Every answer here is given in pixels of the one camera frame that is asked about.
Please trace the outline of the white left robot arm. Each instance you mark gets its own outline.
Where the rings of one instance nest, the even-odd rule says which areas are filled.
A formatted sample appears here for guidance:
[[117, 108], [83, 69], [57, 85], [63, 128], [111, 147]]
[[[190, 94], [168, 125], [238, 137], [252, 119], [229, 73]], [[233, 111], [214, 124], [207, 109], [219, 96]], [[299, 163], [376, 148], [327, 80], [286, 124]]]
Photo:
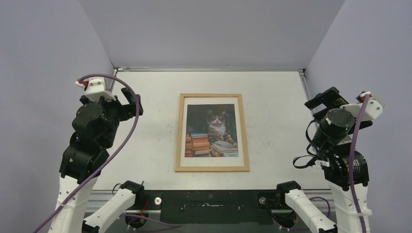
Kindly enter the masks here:
[[103, 166], [108, 164], [108, 149], [113, 147], [120, 122], [143, 114], [140, 95], [126, 87], [121, 92], [128, 104], [121, 104], [117, 96], [112, 100], [100, 96], [96, 101], [81, 96], [82, 106], [72, 122], [74, 133], [59, 168], [59, 195], [49, 232], [102, 231], [83, 219], [88, 198]]

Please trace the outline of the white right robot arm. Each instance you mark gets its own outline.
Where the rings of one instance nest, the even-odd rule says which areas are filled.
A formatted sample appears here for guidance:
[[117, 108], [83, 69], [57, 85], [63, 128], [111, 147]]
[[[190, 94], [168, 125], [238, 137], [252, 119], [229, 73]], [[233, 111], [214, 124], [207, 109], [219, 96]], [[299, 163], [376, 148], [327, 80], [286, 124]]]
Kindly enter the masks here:
[[319, 165], [331, 190], [336, 220], [312, 203], [295, 181], [280, 183], [275, 203], [291, 208], [312, 233], [368, 233], [372, 211], [367, 206], [369, 169], [365, 157], [357, 151], [361, 129], [370, 127], [382, 113], [383, 106], [369, 91], [349, 103], [337, 88], [331, 87], [308, 100], [305, 106], [314, 110], [313, 123], [317, 130], [307, 136], [307, 166]]

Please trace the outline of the colourful photo print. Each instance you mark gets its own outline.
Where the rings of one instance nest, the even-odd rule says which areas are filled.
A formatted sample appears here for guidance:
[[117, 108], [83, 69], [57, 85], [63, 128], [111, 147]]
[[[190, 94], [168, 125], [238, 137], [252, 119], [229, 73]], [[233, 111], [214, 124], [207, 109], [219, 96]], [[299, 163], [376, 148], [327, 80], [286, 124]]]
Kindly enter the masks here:
[[189, 104], [185, 157], [238, 157], [235, 105]]

